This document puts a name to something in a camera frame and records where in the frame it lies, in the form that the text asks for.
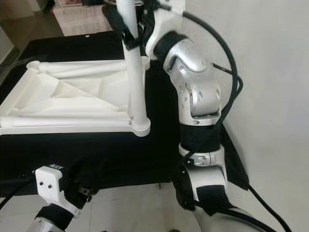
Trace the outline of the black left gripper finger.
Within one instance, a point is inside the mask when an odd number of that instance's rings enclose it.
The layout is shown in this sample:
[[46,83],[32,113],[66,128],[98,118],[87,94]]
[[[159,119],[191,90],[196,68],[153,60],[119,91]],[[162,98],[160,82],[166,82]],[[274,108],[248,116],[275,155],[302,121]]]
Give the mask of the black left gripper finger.
[[83,168],[84,158],[77,159],[71,166],[68,168],[68,178],[75,180],[79,177],[80,172]]
[[104,189],[106,183],[108,158],[103,158],[91,162],[91,187],[94,189]]

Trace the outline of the white cabinet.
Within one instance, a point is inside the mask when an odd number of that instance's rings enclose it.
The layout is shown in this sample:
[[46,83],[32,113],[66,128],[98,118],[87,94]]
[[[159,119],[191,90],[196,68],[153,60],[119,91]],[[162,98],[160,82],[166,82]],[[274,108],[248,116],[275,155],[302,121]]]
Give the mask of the white cabinet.
[[4,29],[0,29],[0,66],[4,66],[13,59],[15,46],[5,33]]

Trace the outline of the black floor mat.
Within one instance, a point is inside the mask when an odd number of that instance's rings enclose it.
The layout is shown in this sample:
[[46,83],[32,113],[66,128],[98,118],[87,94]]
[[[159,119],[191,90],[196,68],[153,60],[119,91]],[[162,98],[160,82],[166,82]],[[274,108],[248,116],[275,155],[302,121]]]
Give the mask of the black floor mat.
[[[68,62],[123,58],[120,38],[112,31],[33,40],[22,49],[0,86],[4,100],[31,60]],[[34,133],[0,136],[0,195],[6,197],[47,164],[78,163],[81,183],[100,189],[168,183],[180,159],[177,93],[161,64],[146,71],[146,114],[152,125],[145,137],[131,132]]]

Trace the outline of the white plastic table top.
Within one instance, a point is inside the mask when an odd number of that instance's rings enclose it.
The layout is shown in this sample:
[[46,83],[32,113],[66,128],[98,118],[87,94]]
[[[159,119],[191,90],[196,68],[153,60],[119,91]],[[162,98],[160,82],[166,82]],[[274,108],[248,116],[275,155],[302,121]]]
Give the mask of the white plastic table top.
[[[125,117],[129,87],[126,71],[101,79],[56,79],[27,68],[0,106],[3,116]],[[132,126],[51,126],[2,128],[5,134],[131,132]]]

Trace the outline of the patterned floor rug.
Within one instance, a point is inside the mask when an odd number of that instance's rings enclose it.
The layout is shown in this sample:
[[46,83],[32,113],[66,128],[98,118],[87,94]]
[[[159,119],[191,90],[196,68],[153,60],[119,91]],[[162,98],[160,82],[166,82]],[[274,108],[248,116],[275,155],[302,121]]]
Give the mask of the patterned floor rug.
[[112,31],[101,6],[55,6],[52,13],[65,37]]

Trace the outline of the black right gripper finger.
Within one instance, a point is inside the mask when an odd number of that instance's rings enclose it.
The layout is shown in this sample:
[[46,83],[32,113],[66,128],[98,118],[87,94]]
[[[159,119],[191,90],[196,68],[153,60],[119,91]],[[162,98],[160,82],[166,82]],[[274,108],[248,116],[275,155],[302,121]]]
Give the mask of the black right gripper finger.
[[122,37],[122,41],[126,49],[131,50],[133,48],[141,48],[143,46],[140,31],[138,31],[137,37],[131,33],[130,29],[123,21],[122,16],[119,14],[116,6],[107,6],[107,20],[113,31],[117,33],[119,37]]

